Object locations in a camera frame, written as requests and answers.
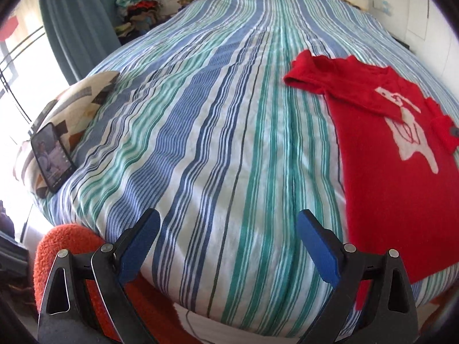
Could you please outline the red sweater with white print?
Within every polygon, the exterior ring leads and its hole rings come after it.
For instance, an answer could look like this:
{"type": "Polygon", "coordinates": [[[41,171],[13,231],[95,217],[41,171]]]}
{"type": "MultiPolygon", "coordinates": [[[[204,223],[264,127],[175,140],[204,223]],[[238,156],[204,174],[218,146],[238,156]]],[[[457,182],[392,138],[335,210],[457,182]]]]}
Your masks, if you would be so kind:
{"type": "Polygon", "coordinates": [[[396,249],[412,283],[458,264],[451,117],[391,67],[301,52],[285,84],[322,95],[338,136],[349,240],[396,249]]]}

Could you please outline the pile of colourful clothes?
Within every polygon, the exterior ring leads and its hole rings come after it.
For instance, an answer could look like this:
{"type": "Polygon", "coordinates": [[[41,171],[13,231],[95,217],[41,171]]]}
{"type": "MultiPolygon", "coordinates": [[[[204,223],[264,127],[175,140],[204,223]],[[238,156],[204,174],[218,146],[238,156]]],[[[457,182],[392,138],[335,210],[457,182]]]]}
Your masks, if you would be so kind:
{"type": "Polygon", "coordinates": [[[122,23],[115,27],[121,45],[147,34],[162,19],[160,0],[115,0],[122,23]]]}

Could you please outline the black smartphone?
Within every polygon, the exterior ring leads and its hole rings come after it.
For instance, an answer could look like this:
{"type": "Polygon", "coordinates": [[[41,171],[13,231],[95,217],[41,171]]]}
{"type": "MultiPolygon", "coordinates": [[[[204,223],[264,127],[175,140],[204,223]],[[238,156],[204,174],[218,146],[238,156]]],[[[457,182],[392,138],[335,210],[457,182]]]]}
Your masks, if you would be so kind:
{"type": "Polygon", "coordinates": [[[66,151],[52,123],[46,124],[31,138],[40,173],[48,190],[55,194],[75,173],[76,166],[66,151]]]}

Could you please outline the patterned beige cushion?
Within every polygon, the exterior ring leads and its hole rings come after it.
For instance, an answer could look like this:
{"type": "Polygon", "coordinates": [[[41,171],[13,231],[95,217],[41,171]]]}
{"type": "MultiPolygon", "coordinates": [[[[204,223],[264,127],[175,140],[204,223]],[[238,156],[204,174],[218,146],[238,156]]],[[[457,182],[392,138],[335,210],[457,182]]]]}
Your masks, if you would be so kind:
{"type": "MultiPolygon", "coordinates": [[[[119,75],[118,71],[103,71],[70,86],[45,106],[33,122],[33,130],[52,123],[66,151],[73,152],[99,108],[113,91],[119,75]]],[[[49,193],[29,138],[23,141],[17,151],[13,175],[34,196],[42,199],[49,193]]]]}

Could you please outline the striped blue green bedspread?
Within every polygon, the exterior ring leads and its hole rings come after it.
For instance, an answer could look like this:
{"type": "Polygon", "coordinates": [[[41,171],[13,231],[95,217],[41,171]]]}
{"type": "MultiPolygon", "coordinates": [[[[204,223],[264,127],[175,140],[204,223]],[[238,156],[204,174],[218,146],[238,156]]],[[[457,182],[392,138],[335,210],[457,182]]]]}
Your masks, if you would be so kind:
{"type": "Polygon", "coordinates": [[[448,89],[342,0],[196,0],[96,66],[117,84],[73,152],[76,172],[41,211],[114,241],[154,208],[151,284],[225,325],[301,336],[331,288],[296,217],[310,209],[348,237],[329,109],[282,80],[302,50],[391,66],[458,116],[448,89]]]}

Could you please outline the white wardrobe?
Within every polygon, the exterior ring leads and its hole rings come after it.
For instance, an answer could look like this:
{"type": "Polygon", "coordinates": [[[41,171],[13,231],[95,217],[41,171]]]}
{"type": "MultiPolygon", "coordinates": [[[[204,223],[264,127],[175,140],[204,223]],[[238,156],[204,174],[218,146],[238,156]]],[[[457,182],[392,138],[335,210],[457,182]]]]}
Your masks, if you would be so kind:
{"type": "Polygon", "coordinates": [[[405,41],[415,56],[458,95],[458,39],[433,0],[409,0],[405,41]]]}

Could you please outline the teal curtain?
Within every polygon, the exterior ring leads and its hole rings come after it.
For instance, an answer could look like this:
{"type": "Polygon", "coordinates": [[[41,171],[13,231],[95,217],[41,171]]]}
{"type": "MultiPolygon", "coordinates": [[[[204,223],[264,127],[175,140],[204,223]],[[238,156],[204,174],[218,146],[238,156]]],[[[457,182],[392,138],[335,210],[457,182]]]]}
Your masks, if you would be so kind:
{"type": "Polygon", "coordinates": [[[39,0],[50,47],[73,85],[120,47],[115,0],[39,0]]]}

